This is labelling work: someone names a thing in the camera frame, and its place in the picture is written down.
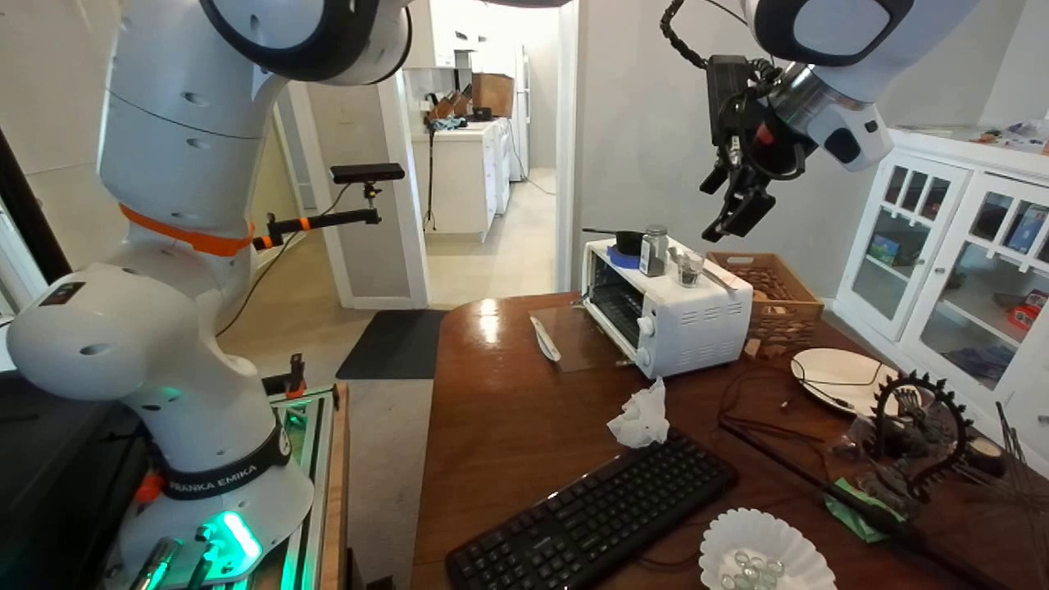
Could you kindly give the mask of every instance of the floor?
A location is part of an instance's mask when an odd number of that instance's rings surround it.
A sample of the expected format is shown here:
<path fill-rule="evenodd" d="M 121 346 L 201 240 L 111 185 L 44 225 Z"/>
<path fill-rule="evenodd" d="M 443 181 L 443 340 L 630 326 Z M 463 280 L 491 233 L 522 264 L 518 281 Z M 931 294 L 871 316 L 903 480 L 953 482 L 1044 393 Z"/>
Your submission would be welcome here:
<path fill-rule="evenodd" d="M 556 293 L 556 170 L 530 170 L 514 185 L 511 208 L 489 240 L 430 237 L 430 307 L 480 297 Z M 372 310 L 348 310 L 336 297 L 324 244 L 303 240 L 271 264 L 220 343 L 251 356 L 262 374 L 289 371 L 289 355 L 304 355 L 311 387 L 336 379 Z M 411 583 L 417 497 L 425 456 L 430 387 L 352 387 L 352 497 L 348 542 L 358 579 L 391 578 Z"/>

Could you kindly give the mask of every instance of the wooden table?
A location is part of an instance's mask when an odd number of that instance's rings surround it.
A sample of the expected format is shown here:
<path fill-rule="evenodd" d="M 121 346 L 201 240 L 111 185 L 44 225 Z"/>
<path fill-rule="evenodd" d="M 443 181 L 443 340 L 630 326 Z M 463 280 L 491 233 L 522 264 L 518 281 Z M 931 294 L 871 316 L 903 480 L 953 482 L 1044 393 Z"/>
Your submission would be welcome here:
<path fill-rule="evenodd" d="M 559 371 L 546 360 L 534 343 L 530 316 L 572 306 L 572 294 L 539 294 L 470 306 L 445 317 L 415 587 L 445 587 L 443 562 L 452 548 L 619 453 L 606 419 L 646 379 L 623 365 Z M 581 346 L 593 351 L 609 346 L 599 335 L 581 340 Z M 855 351 L 833 327 L 820 327 L 809 343 Z M 868 465 L 865 460 L 836 453 L 836 439 L 853 419 L 795 382 L 788 371 L 789 355 L 665 379 L 669 419 L 734 461 L 741 482 L 618 570 L 604 587 L 703 587 L 696 566 L 698 542 L 709 521 L 729 507 L 760 507 L 789 521 L 823 552 L 845 590 L 974 587 L 900 544 L 863 544 L 831 517 L 816 484 L 718 425 L 725 414 L 778 425 L 778 437 L 763 433 L 757 439 L 823 482 Z M 1001 579 L 1002 587 L 1049 587 L 1045 497 L 1045 482 L 1016 465 L 995 484 L 974 484 L 950 471 L 931 487 L 917 532 L 940 557 L 977 578 Z"/>

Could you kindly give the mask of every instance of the black keyboard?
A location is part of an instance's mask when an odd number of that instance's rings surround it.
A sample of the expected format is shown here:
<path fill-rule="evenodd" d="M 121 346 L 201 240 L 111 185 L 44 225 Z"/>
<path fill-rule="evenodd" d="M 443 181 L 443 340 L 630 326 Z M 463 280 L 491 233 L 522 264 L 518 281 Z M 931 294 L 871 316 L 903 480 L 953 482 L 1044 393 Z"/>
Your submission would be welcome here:
<path fill-rule="evenodd" d="M 593 587 L 734 482 L 729 461 L 672 433 L 457 548 L 445 557 L 450 583 Z"/>

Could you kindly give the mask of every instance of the coffee filter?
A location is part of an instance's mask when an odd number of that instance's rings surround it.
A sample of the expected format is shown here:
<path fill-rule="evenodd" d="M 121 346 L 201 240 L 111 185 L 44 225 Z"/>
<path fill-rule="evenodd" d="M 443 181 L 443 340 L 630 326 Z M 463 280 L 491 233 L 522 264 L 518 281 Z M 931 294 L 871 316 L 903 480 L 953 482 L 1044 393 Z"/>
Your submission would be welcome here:
<path fill-rule="evenodd" d="M 823 555 L 788 521 L 733 507 L 698 544 L 698 579 L 713 590 L 833 590 Z"/>

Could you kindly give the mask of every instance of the black mat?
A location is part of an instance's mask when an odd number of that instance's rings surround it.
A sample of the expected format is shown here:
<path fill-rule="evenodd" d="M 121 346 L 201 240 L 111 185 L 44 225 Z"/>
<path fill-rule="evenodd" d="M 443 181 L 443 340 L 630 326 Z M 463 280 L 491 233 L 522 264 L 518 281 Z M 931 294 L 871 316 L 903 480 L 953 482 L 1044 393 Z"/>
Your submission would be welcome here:
<path fill-rule="evenodd" d="M 430 379 L 438 374 L 438 340 L 443 310 L 377 310 L 341 379 Z"/>

